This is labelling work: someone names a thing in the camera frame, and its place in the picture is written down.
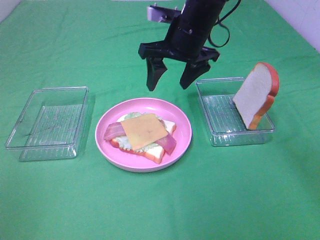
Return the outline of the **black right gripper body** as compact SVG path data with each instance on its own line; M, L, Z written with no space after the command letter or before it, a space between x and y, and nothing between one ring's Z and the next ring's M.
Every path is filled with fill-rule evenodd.
M192 65L209 60L216 62L220 56L220 53L214 48L187 41L180 41L176 45L169 41L141 43L138 54L142 59L168 58Z

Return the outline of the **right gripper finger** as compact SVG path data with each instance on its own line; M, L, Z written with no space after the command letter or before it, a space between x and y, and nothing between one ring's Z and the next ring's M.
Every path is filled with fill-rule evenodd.
M161 76L168 70L160 57L147 57L147 80L146 86L149 91L154 91Z
M198 77L210 70L211 66L208 61L187 63L180 78L180 86L187 89Z

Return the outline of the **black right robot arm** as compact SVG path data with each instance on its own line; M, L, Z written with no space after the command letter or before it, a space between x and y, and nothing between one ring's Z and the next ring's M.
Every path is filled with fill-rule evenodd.
M187 0L182 10L157 5L147 8L148 20L169 24L164 40L141 43L138 49L139 56L146 60L146 85L150 91L167 70L165 58L186 63L179 82L183 89L210 70L209 60L216 61L220 54L204 44L225 3L224 0Z

